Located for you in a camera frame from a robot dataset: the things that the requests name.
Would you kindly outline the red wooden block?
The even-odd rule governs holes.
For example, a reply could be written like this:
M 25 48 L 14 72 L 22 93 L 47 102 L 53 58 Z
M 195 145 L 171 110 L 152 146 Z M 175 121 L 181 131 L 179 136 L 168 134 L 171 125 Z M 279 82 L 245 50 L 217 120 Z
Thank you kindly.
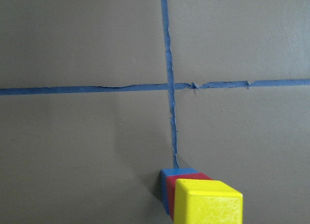
M 172 220 L 174 218 L 175 184 L 177 179 L 213 180 L 211 177 L 193 168 L 163 169 L 160 172 L 160 178 L 162 203 L 166 213 Z

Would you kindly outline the yellow wooden block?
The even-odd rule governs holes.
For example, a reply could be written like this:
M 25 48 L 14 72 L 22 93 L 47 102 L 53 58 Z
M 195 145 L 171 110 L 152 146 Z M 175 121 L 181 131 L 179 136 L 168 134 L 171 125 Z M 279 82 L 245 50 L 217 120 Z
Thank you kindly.
M 175 183 L 175 224 L 241 224 L 243 195 L 219 180 L 179 178 Z

